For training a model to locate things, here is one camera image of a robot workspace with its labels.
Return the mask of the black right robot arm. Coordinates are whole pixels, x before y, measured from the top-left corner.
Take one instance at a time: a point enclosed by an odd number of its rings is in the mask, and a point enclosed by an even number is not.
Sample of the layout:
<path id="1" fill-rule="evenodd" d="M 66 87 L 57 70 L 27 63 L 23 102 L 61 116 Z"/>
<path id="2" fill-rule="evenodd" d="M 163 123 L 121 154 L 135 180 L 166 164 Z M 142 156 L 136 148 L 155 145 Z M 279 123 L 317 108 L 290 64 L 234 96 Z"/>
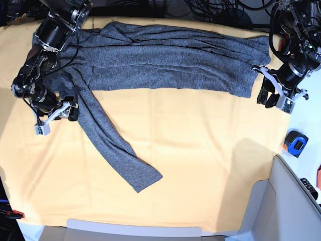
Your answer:
<path id="1" fill-rule="evenodd" d="M 266 36 L 236 38 L 166 25 L 110 22 L 84 30 L 89 1 L 53 1 L 12 84 L 36 119 L 108 120 L 95 90 L 204 89 L 249 98 L 254 65 L 270 63 Z"/>

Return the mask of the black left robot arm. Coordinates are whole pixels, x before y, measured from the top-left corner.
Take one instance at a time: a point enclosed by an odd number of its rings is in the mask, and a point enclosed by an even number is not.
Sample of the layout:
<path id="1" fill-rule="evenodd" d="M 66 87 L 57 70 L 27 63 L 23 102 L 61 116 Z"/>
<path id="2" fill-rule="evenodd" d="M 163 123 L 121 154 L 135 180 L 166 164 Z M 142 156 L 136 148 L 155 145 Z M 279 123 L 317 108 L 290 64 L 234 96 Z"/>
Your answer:
<path id="1" fill-rule="evenodd" d="M 257 103 L 291 113 L 298 98 L 309 98 L 298 85 L 320 70 L 320 26 L 312 23 L 309 1 L 273 3 L 269 47 L 283 64 L 277 70 L 257 70 L 264 76 Z"/>

